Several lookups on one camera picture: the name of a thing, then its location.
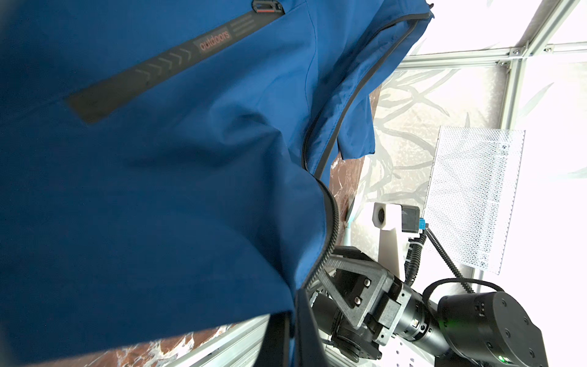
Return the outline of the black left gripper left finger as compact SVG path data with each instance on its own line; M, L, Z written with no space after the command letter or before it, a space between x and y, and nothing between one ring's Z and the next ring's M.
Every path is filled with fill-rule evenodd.
M290 314L272 314L264 334L254 367L286 367L290 365Z

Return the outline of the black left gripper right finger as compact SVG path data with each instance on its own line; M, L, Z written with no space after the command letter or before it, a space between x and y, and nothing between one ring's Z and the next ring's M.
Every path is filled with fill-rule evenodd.
M328 360L323 341L319 337L307 292L301 289L296 295L294 312L293 366L327 367Z

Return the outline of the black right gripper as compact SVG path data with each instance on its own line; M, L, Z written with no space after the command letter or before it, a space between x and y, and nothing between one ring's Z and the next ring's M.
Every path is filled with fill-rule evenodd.
M312 310L320 331L353 362L379 360L411 294L375 261L332 256L318 275Z

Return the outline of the blue zip-up jacket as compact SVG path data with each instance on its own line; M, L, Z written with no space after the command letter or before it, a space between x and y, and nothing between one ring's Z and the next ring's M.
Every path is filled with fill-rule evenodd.
M290 314L337 157L425 1L4 1L1 351L29 365Z

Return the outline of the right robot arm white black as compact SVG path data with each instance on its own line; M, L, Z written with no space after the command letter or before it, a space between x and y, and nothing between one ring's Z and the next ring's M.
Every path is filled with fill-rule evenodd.
M307 290L326 343L353 362L379 360L381 348L400 338L434 357L436 366L546 366L539 327L501 287L486 293L446 295L431 301L451 279L423 293L357 249L337 248Z

